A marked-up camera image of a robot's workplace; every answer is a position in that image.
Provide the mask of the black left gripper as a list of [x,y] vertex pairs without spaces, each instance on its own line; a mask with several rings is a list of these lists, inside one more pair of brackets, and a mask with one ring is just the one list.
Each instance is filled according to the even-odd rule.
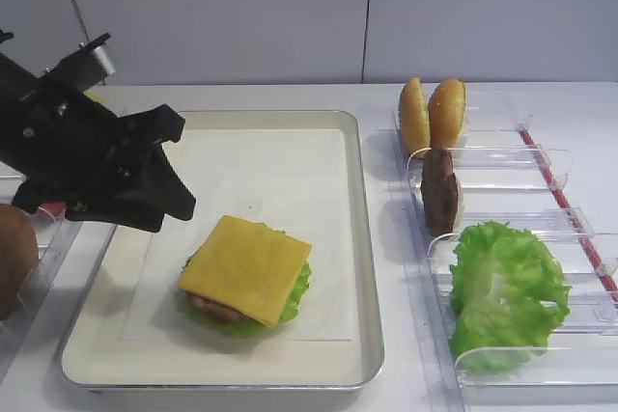
[[190,220],[196,205],[160,145],[181,140],[185,119],[166,104],[119,117],[84,95],[113,71],[109,38],[40,77],[1,57],[1,160],[25,176],[15,206],[59,202],[71,220],[157,232],[164,213]]

